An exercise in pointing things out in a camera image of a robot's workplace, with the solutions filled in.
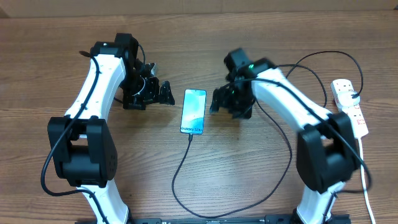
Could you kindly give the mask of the blue Galaxy smartphone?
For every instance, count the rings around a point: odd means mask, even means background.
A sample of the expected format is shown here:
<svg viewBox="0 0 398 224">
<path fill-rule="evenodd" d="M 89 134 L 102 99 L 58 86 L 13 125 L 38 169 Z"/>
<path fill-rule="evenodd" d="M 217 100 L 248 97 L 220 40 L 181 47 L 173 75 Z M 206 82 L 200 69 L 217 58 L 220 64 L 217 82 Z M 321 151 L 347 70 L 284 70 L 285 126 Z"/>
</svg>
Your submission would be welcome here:
<svg viewBox="0 0 398 224">
<path fill-rule="evenodd" d="M 186 89 L 183 99 L 180 132 L 202 135 L 205 120 L 206 91 Z"/>
</svg>

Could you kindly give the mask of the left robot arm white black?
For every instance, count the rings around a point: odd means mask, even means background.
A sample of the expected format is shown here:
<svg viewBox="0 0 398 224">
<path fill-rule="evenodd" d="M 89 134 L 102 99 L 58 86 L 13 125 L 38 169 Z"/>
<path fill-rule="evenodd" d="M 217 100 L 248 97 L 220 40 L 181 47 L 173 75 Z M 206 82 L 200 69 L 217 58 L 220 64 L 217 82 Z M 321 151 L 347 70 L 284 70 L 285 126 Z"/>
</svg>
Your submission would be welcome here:
<svg viewBox="0 0 398 224">
<path fill-rule="evenodd" d="M 47 125 L 51 150 L 44 162 L 40 184 L 53 197 L 81 193 L 96 216 L 95 223 L 134 223 L 114 177 L 118 154 L 107 125 L 119 88 L 125 110 L 147 105 L 174 105 L 170 83 L 156 77 L 155 63 L 139 60 L 142 45 L 128 33 L 117 33 L 112 42 L 96 42 L 81 55 L 90 59 L 90 70 L 72 106 Z"/>
</svg>

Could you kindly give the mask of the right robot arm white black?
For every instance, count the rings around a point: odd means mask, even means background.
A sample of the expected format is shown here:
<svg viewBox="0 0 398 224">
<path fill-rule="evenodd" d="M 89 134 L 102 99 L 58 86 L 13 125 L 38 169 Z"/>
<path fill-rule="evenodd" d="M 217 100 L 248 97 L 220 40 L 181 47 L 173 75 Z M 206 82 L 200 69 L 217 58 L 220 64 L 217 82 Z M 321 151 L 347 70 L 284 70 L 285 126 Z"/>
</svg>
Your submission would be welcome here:
<svg viewBox="0 0 398 224">
<path fill-rule="evenodd" d="M 291 84 L 269 59 L 250 60 L 241 48 L 224 58 L 227 84 L 213 92 L 210 113 L 225 108 L 234 118 L 249 119 L 260 100 L 275 110 L 297 134 L 298 174 L 305 184 L 301 202 L 287 217 L 268 215 L 267 223 L 350 223 L 332 214 L 345 183 L 358 169 L 368 171 L 359 155 L 354 130 L 344 112 L 333 114 Z"/>
</svg>

